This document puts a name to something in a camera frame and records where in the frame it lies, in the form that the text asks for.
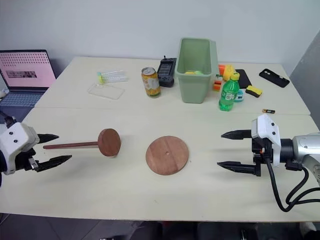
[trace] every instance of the wooden handle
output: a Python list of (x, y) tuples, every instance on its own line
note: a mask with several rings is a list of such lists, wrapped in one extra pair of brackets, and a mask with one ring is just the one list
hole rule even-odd
[(76, 142), (76, 143), (67, 143), (67, 144), (54, 144), (54, 145), (45, 145), (44, 149), (70, 149), (70, 148), (81, 148), (81, 147), (92, 147), (98, 146), (97, 141), (88, 141), (88, 142)]

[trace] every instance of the black case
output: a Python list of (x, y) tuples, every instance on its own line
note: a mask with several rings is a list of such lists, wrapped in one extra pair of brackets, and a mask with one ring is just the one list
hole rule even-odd
[(288, 79), (285, 79), (284, 77), (276, 74), (275, 72), (267, 68), (260, 72), (259, 76), (264, 79), (267, 79), (268, 81), (274, 83), (275, 85), (278, 85), (281, 88), (284, 88), (290, 83)]

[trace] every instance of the wooden paddle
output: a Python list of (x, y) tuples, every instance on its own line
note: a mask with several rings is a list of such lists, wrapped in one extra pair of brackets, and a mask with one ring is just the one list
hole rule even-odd
[(104, 129), (98, 136), (98, 141), (76, 142), (67, 144), (45, 145), (44, 149), (70, 149), (70, 148), (86, 148), (98, 146), (100, 152), (107, 156), (116, 156), (120, 150), (121, 140), (116, 130), (112, 128)]

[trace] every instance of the green plastic basket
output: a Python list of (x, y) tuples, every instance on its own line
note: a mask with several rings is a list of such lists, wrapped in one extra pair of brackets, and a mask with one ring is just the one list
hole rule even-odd
[[(201, 71), (203, 75), (185, 74), (188, 71)], [(179, 79), (182, 101), (201, 104), (210, 88), (212, 75), (219, 73), (216, 42), (182, 38), (174, 72)]]

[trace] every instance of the soda bottle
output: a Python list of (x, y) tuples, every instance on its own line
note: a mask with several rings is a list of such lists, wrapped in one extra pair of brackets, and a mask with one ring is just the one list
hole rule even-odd
[(230, 111), (234, 106), (234, 101), (239, 91), (239, 80), (240, 74), (234, 72), (230, 76), (230, 80), (227, 81), (222, 88), (221, 98), (219, 101), (219, 108), (222, 111)]

